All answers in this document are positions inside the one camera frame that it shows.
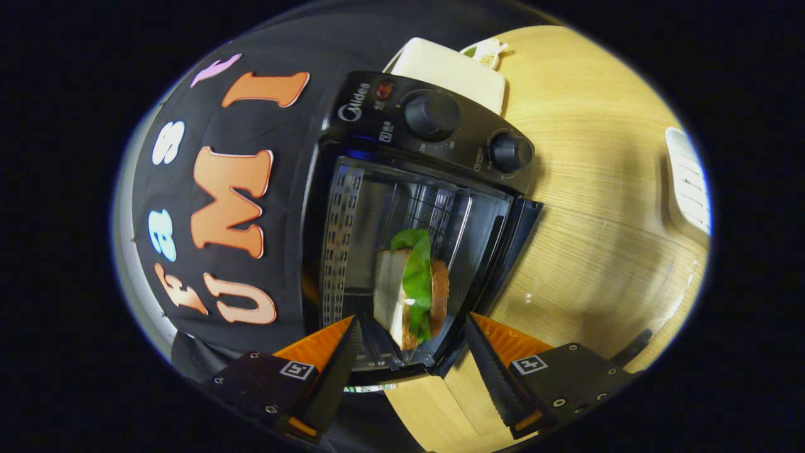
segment toaster oven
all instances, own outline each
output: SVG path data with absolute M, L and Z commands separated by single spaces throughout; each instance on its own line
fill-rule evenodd
M 523 198 L 533 144 L 468 98 L 386 73 L 350 73 L 328 108 L 303 208 L 308 330 L 360 319 L 351 385 L 444 376 L 465 315 L 491 306 L 539 224 L 542 203 Z M 378 252 L 408 229 L 427 231 L 449 295 L 439 334 L 402 351 L 374 319 L 373 294 Z

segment bread slice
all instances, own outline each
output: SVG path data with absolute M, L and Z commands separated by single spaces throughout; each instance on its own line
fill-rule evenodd
M 431 260 L 431 337 L 442 331 L 442 324 L 448 315 L 450 280 L 448 267 L 442 260 Z
M 389 331 L 401 351 L 415 349 L 418 345 L 416 336 L 410 332 L 412 301 L 407 301 L 403 289 L 403 273 L 410 256 L 411 250 L 408 249 L 380 251 L 374 277 L 374 318 Z M 442 261 L 431 261 L 431 273 L 433 302 L 430 325 L 431 336 L 436 336 L 447 316 L 449 281 L 447 267 Z

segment orange letter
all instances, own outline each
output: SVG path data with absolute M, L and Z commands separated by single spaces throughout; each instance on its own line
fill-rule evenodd
M 258 198 L 268 190 L 274 155 L 266 149 L 254 156 L 217 154 L 209 146 L 201 148 L 193 169 L 196 183 L 215 201 L 190 217 L 190 235 L 198 248 L 208 243 L 242 248 L 253 258 L 262 256 L 262 228 L 234 230 L 232 227 L 254 220 L 262 214 L 259 206 L 233 188 L 245 189 Z
M 231 281 L 216 280 L 215 277 L 204 273 L 204 283 L 209 292 L 220 297 L 221 294 L 232 294 L 234 296 L 248 297 L 257 304 L 254 310 L 230 307 L 222 301 L 218 301 L 216 306 L 221 316 L 229 322 L 248 322 L 250 324 L 271 324 L 277 318 L 277 310 L 274 308 L 274 301 L 268 294 L 255 288 L 254 286 L 233 283 Z
M 182 282 L 173 275 L 165 275 L 165 269 L 160 263 L 154 264 L 154 270 L 156 271 L 156 276 L 159 277 L 159 281 L 162 282 L 162 287 L 165 288 L 167 296 L 171 298 L 174 305 L 177 307 L 184 305 L 194 310 L 199 310 L 205 316 L 207 315 L 207 309 L 201 303 L 201 299 L 199 299 L 193 288 L 188 286 L 186 289 L 181 289 Z
M 221 106 L 229 107 L 245 99 L 262 99 L 288 107 L 302 94 L 308 80 L 310 73 L 296 73 L 289 77 L 255 77 L 254 73 L 245 73 L 229 87 Z

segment wood grain surface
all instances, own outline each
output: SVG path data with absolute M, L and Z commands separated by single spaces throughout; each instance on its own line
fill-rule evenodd
M 539 231 L 488 315 L 553 346 L 577 341 L 610 358 L 643 329 L 649 346 L 626 369 L 648 367 L 699 293 L 708 245 L 667 213 L 665 130 L 671 108 L 629 66 L 555 26 L 497 36 L 509 47 L 503 117 L 536 148 Z M 496 451 L 514 444 L 468 351 L 444 380 L 386 390 L 426 451 Z

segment black knob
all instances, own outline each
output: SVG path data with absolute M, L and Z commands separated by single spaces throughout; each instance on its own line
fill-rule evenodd
M 429 142 L 438 142 L 458 128 L 461 109 L 447 94 L 419 94 L 406 103 L 405 120 L 414 135 Z
M 490 154 L 495 167 L 504 173 L 511 173 L 531 163 L 534 145 L 525 137 L 504 132 L 492 139 Z

